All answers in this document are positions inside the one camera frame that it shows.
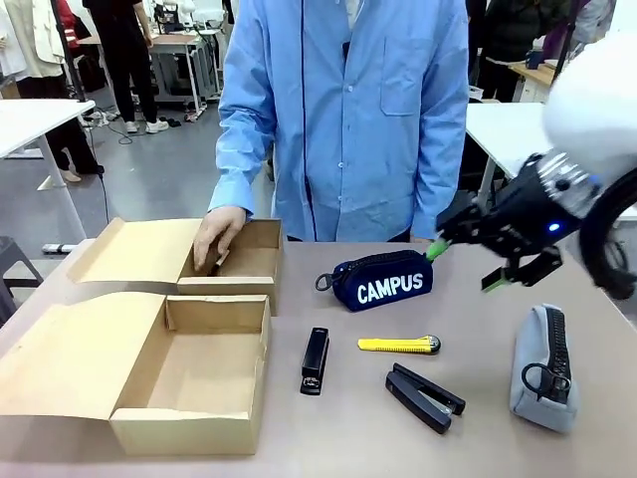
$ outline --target navy blue pencil case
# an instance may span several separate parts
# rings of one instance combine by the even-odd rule
[[[427,294],[433,276],[425,255],[404,250],[338,264],[332,273],[318,276],[316,288],[332,289],[348,309],[358,312]]]

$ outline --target gray pencil case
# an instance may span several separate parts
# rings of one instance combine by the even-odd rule
[[[557,307],[533,307],[518,332],[510,408],[561,433],[573,426],[579,392],[570,370],[564,313]]]

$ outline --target hand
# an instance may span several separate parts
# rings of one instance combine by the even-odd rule
[[[421,239],[420,237],[414,237],[413,235],[409,237],[409,242],[412,244],[424,244],[426,247],[429,247],[434,243],[431,239]]]
[[[219,254],[223,254],[245,223],[246,210],[243,207],[224,206],[206,214],[195,236],[195,269],[200,271],[204,267],[208,250],[215,239],[219,238]]]

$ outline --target yellow utility knife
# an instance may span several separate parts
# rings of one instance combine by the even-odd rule
[[[436,336],[425,336],[415,340],[360,339],[358,348],[369,352],[432,355],[440,350],[440,339]]]

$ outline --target zipper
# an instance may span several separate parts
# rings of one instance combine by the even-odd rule
[[[421,257],[417,251],[413,250],[404,250],[404,251],[396,251],[396,252],[385,252],[383,254],[374,254],[373,256],[363,257],[361,259],[357,259],[355,261],[349,262],[343,269],[342,272],[336,274],[335,277],[332,277],[335,281],[342,281],[344,284],[345,281],[358,269],[367,266],[373,266],[384,263],[395,263],[402,262],[405,260],[412,260],[416,257]]]
[[[547,372],[541,375],[539,389],[544,391],[542,395],[549,400],[566,404],[570,390],[570,361],[566,346],[564,313],[546,308],[546,322],[549,355]]]

